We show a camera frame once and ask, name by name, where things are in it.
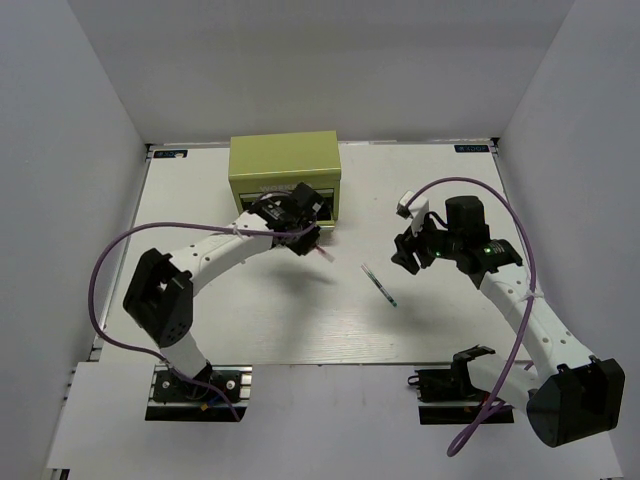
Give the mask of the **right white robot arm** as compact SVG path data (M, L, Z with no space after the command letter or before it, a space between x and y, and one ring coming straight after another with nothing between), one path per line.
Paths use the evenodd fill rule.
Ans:
M406 192L397 213L409 220L396 236L393 263L411 274L442 259L456 264L499 310L529 354L529 370L509 367L493 349L476 346L454 355L451 384L461 397L500 388L498 399L523 412L537 437L558 447L616 428L625 374L601 360L527 284L523 260L504 239L494 239L476 196L446 200L446 225L430 218L428 199Z

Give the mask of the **green metal drawer box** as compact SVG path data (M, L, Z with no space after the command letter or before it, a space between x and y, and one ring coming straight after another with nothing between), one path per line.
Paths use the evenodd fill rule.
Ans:
M304 182L324 199L318 223L333 229L339 215L341 158L334 131L235 136L228 180L242 212L261 195L292 191Z

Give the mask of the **red gel pen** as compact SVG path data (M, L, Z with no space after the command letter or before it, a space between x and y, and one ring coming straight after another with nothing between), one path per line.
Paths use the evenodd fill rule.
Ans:
M335 261L335 257L333 255L331 255L328 251L326 251L324 248L322 248L319 245L315 246L315 250L327 261L329 261L330 263L333 263Z

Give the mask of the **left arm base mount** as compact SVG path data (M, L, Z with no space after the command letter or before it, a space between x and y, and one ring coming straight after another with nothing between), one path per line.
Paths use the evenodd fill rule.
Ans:
M165 366L156 366L145 411L146 421L234 423L243 419L249 405L252 368L214 367L208 382L221 390L236 415L222 397L211 389L179 379Z

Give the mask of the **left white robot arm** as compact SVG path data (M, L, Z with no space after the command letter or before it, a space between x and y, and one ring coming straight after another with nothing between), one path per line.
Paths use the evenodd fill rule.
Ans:
M193 335L193 300L214 279L252 256L284 246L299 256L316 248L323 197L305 183L289 193L255 200L230 225L180 250L156 248L139 259L123 308L179 373L177 387L199 399L211 387L212 367Z

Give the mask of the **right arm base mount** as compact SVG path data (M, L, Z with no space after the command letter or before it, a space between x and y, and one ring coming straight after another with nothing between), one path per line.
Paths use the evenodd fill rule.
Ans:
M426 426L470 425L489 397L474 387L462 393L448 368L415 370L407 384L416 391L419 422Z

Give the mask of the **green gel pen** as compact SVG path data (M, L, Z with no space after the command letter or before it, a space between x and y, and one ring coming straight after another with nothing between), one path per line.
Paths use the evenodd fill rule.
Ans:
M375 285L378 291L385 297L385 299L394 307L397 308L398 304L396 300L392 297L392 295L388 292L388 290L382 285L380 280L376 277L373 271L366 265L361 264L361 269L367 275L367 277L371 280L371 282Z

